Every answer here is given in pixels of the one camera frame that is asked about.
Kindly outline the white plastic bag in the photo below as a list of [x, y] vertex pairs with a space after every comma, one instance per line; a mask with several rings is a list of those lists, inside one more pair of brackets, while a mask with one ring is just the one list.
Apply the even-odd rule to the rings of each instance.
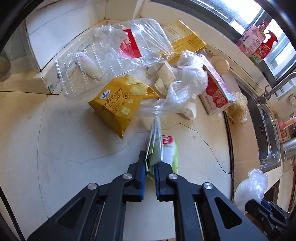
[[237, 208], [243, 212], [249, 200], [255, 199], [261, 203], [267, 190], [268, 176], [260, 169], [252, 169], [248, 172], [248, 178], [243, 180], [236, 188], [234, 202]]

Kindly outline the green white snack wrapper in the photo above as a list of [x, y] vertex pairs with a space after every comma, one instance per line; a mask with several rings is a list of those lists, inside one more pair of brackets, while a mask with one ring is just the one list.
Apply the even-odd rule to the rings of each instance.
[[149, 178], [154, 177], [154, 167], [160, 162], [169, 164], [173, 173], [178, 173], [179, 152], [177, 139], [172, 136], [162, 135], [161, 120], [159, 116], [156, 116], [151, 126], [145, 158], [146, 175]]

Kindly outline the yellow sandwich cracker bag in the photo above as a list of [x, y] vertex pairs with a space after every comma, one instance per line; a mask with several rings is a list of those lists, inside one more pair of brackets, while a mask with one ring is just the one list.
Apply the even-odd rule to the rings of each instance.
[[89, 105], [111, 130], [123, 138], [142, 100], [150, 99], [159, 99], [153, 88], [125, 75], [112, 79]]

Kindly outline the clear plastic bag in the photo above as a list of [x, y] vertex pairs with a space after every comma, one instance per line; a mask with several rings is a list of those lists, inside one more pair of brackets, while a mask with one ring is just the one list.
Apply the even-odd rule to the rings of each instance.
[[203, 69], [206, 58], [203, 54], [183, 51], [177, 61], [177, 78], [168, 87], [166, 97], [159, 100], [144, 100], [138, 114], [143, 116], [181, 113], [192, 96], [197, 96], [208, 86], [208, 74]]

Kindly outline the chrome kitchen faucet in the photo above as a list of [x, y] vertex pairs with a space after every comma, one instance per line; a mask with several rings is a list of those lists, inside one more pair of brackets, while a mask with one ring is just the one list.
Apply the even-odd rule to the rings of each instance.
[[290, 73], [286, 76], [279, 84], [277, 84], [272, 90], [267, 91], [267, 86], [264, 89], [264, 93], [257, 98], [260, 105], [266, 104], [267, 101], [275, 94], [279, 89], [281, 89], [286, 83], [288, 83], [293, 78], [296, 78], [296, 72]]

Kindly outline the brown cardboard sheet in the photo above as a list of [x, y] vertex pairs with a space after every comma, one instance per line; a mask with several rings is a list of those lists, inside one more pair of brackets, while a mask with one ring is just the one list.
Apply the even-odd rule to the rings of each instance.
[[[240, 92], [239, 85], [246, 85], [247, 89], [257, 94], [259, 86], [251, 76], [241, 68], [236, 60], [231, 59], [225, 53], [210, 44], [207, 45], [205, 51], [208, 59], [211, 59], [212, 56], [219, 55], [226, 59], [231, 65], [228, 73], [222, 76], [231, 92]], [[233, 124], [227, 114], [224, 113], [223, 115], [230, 149], [232, 178], [231, 197], [233, 197], [238, 184], [248, 177], [248, 171], [259, 168], [259, 150], [249, 111], [247, 111], [247, 121], [244, 124]]]

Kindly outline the stainless steel sink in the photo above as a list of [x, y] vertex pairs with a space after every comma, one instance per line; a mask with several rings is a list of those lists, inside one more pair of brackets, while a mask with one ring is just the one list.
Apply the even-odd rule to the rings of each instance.
[[239, 78], [234, 77], [241, 93], [248, 100], [248, 110], [253, 123], [259, 149], [260, 169], [268, 172], [281, 165], [280, 141], [275, 119], [266, 105], [261, 105], [257, 95]]

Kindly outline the straw scouring pad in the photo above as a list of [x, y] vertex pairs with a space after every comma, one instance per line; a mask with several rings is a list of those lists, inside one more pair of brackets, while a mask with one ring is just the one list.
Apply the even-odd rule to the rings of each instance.
[[247, 121], [248, 100], [240, 92], [233, 92], [233, 96], [235, 102], [225, 110], [226, 115], [233, 124], [243, 125]]

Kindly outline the red white milk carton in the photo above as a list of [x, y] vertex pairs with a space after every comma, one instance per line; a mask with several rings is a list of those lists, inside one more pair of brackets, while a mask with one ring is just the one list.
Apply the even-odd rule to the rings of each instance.
[[199, 97], [208, 115], [219, 114], [235, 103], [233, 94], [225, 82], [209, 62], [204, 62], [203, 69], [207, 72], [208, 86]]

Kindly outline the clear plastic clamshell tray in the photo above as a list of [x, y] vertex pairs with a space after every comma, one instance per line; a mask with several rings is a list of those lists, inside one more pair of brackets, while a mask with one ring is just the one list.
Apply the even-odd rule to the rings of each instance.
[[[119, 54], [125, 29], [132, 30], [141, 58]], [[73, 40], [54, 60], [63, 94], [75, 99], [95, 92], [113, 78], [170, 60], [173, 55], [173, 46], [159, 22], [140, 18], [96, 27]]]

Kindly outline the red label card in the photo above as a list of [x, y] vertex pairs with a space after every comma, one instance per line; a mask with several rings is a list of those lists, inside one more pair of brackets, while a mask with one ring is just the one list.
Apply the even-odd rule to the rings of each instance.
[[129, 59], [141, 58], [142, 55], [134, 39], [132, 30], [125, 29], [123, 31], [126, 32], [127, 35], [125, 39], [121, 42], [121, 45], [119, 47], [119, 54], [122, 57], [129, 58]]

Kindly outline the red spray bottle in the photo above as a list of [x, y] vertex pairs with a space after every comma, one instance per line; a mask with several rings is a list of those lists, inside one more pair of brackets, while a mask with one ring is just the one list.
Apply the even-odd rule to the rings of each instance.
[[270, 35], [270, 38], [265, 43], [261, 43], [252, 55], [252, 62], [256, 66], [271, 52], [274, 42], [278, 43], [278, 38], [271, 30], [268, 30], [267, 34]]

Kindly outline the yellow gold cardboard box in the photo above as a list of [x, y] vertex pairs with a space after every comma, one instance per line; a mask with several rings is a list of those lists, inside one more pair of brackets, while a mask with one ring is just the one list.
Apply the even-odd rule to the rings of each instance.
[[163, 27], [174, 49], [174, 57], [168, 61], [174, 64], [179, 60], [183, 51], [199, 52], [206, 47], [206, 43], [181, 20]]

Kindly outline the pink soap refill pouch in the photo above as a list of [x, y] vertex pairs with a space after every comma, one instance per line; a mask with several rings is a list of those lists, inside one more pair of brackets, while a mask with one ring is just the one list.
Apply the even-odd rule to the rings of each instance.
[[247, 56], [250, 57], [266, 39], [264, 30], [266, 24], [262, 23], [258, 27], [251, 25], [236, 43], [236, 46]]

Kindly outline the window frame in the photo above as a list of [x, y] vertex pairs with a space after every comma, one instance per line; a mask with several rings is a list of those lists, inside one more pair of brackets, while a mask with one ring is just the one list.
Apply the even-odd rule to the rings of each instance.
[[237, 43], [251, 25], [267, 22], [267, 29], [278, 43], [260, 65], [265, 77], [274, 84], [295, 71], [295, 16], [285, 13], [275, 1], [159, 1], [181, 10], [214, 27]]

